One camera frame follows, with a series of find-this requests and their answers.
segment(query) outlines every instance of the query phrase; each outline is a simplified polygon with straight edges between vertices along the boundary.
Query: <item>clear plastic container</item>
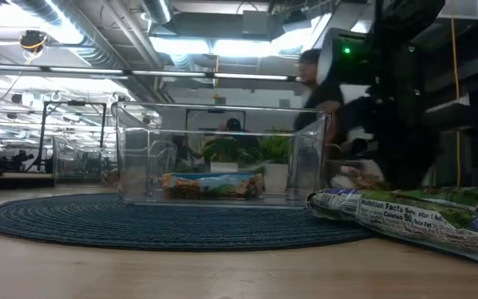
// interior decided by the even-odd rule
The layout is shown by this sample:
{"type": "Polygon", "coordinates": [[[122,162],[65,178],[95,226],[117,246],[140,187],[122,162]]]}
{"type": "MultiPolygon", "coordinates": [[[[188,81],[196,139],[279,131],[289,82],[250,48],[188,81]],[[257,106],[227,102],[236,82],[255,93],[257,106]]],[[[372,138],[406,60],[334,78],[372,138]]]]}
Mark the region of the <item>clear plastic container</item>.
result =
{"type": "Polygon", "coordinates": [[[56,186],[115,188],[119,182],[117,153],[53,137],[53,178],[56,186]]]}
{"type": "Polygon", "coordinates": [[[123,102],[119,195],[130,203],[302,206],[323,187],[316,110],[123,102]],[[299,115],[310,124],[294,131],[299,115]]]}

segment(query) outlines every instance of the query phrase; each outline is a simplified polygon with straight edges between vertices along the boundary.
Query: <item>nutrition facts label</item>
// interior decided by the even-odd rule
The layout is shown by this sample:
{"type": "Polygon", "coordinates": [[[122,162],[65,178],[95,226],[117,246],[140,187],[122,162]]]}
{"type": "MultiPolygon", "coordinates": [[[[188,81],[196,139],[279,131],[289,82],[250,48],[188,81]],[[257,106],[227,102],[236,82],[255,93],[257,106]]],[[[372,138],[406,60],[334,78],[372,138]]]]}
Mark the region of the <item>nutrition facts label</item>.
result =
{"type": "Polygon", "coordinates": [[[478,252],[478,233],[457,229],[435,211],[360,198],[355,216],[371,228],[478,252]]]}

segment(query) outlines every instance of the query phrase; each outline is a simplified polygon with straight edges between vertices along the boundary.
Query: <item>wooden table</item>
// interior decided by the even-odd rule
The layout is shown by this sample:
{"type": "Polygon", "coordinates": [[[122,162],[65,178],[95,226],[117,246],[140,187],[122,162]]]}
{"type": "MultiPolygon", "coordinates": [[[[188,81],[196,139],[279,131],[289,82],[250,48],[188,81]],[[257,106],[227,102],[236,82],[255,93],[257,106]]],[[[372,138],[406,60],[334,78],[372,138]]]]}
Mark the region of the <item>wooden table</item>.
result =
{"type": "MultiPolygon", "coordinates": [[[[103,189],[0,192],[10,199],[103,189]]],[[[0,237],[0,298],[478,297],[478,263],[375,238],[269,252],[131,252],[0,237]]]]}

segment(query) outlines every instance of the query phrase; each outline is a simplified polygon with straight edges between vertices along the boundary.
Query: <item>woven placemat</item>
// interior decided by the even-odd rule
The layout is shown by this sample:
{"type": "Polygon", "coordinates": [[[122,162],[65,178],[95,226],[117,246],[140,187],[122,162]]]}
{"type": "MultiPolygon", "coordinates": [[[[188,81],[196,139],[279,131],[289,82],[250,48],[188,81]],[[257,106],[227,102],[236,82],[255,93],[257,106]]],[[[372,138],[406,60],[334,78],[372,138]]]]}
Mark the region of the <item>woven placemat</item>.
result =
{"type": "Polygon", "coordinates": [[[122,203],[80,194],[0,205],[0,234],[96,248],[219,252],[306,248],[369,238],[352,223],[305,209],[210,208],[122,203]]]}

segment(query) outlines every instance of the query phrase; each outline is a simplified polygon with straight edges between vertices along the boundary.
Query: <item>white planter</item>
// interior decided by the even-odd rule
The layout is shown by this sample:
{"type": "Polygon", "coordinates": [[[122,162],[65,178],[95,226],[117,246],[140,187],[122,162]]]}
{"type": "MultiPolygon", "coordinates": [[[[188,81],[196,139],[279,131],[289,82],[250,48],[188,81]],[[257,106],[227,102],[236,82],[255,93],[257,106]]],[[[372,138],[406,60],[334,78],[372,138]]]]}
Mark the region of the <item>white planter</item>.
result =
{"type": "Polygon", "coordinates": [[[284,194],[287,187],[288,164],[265,165],[265,191],[268,194],[284,194]]]}
{"type": "Polygon", "coordinates": [[[211,171],[215,173],[236,173],[239,171],[239,164],[237,163],[222,163],[212,162],[211,171]]]}

